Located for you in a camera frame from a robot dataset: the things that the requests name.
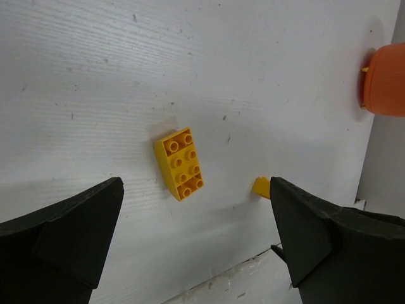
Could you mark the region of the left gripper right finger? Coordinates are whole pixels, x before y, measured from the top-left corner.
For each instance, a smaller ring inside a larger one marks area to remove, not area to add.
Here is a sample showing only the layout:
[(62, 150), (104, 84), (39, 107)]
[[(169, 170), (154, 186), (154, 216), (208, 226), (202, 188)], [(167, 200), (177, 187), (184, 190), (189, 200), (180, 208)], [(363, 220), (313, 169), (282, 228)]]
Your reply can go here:
[(403, 303), (404, 220), (342, 207), (281, 177), (270, 200), (287, 264), (303, 303)]

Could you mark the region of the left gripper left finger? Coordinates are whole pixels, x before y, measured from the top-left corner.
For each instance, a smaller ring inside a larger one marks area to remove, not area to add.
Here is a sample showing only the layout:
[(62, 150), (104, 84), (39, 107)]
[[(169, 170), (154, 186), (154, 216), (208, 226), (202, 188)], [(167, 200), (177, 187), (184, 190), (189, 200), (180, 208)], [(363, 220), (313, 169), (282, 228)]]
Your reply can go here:
[(1, 223), (1, 303), (88, 303), (123, 202), (112, 177)]

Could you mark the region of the yellow small lego brick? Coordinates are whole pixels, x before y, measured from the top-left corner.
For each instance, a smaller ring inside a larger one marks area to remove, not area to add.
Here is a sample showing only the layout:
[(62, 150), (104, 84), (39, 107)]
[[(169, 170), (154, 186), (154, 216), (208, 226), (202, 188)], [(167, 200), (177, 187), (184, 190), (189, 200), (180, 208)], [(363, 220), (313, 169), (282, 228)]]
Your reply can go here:
[(267, 177), (257, 177), (251, 191), (263, 198), (270, 199), (270, 180)]

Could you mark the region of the yellow long lego brick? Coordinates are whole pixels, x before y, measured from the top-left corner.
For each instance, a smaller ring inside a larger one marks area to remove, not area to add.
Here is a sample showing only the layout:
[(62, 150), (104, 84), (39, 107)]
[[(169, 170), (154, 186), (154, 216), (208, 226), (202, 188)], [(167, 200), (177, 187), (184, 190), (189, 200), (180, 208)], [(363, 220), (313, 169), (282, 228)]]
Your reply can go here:
[(154, 152), (165, 186), (177, 201), (183, 201), (203, 187), (201, 166), (190, 128), (157, 140)]

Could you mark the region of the orange divided round container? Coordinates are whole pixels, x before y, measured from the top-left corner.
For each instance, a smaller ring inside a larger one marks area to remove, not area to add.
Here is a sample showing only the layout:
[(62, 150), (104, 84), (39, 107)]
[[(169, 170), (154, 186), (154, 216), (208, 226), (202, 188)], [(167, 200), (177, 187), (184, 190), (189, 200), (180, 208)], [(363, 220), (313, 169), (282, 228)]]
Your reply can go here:
[(364, 73), (360, 107), (375, 115), (404, 116), (404, 43), (377, 49)]

